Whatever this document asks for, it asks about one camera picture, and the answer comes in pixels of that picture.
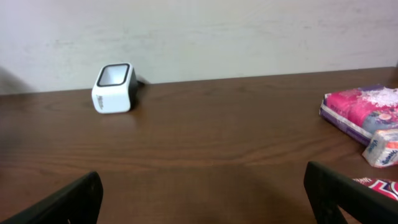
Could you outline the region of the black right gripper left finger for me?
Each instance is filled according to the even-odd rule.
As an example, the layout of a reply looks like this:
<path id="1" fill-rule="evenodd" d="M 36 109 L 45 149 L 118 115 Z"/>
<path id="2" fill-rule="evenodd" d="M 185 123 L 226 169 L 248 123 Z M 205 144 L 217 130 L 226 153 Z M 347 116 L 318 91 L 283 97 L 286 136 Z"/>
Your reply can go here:
<path id="1" fill-rule="evenodd" d="M 97 172 L 89 172 L 2 224 L 96 224 L 103 199 Z"/>

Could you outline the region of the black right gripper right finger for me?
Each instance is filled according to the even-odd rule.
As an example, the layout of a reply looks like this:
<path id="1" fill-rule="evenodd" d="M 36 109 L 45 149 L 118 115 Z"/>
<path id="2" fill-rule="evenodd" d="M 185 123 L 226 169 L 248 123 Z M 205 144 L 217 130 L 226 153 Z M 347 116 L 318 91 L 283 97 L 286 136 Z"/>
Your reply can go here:
<path id="1" fill-rule="evenodd" d="M 397 223 L 397 200 L 317 162 L 309 162 L 304 187 L 317 223 L 346 223 L 349 213 L 360 223 Z"/>

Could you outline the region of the red orange snack bar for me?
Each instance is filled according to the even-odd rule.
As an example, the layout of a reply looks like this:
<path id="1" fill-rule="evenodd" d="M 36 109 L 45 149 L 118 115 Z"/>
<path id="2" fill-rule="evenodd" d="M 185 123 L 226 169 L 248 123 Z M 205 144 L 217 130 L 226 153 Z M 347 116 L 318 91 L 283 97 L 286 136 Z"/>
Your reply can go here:
<path id="1" fill-rule="evenodd" d="M 363 177 L 354 179 L 354 181 L 373 189 L 380 194 L 385 195 L 393 200 L 398 200 L 397 196 L 397 182 L 389 179 L 372 179 Z"/>

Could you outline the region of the small orange packet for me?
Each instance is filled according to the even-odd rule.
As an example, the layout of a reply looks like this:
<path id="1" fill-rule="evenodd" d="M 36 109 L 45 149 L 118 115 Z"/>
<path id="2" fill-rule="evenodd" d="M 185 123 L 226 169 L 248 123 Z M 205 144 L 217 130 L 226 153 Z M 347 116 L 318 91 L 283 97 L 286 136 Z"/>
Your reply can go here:
<path id="1" fill-rule="evenodd" d="M 397 165 L 397 129 L 377 130 L 363 157 L 373 167 Z"/>

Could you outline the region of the purple pink pad package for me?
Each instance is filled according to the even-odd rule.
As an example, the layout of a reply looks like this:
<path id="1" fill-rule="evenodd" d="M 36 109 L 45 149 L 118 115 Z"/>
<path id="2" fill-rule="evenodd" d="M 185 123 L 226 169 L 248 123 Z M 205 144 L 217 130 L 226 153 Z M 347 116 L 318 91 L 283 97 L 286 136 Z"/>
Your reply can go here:
<path id="1" fill-rule="evenodd" d="M 367 146 L 376 131 L 397 128 L 397 89 L 377 84 L 327 93 L 319 115 Z"/>

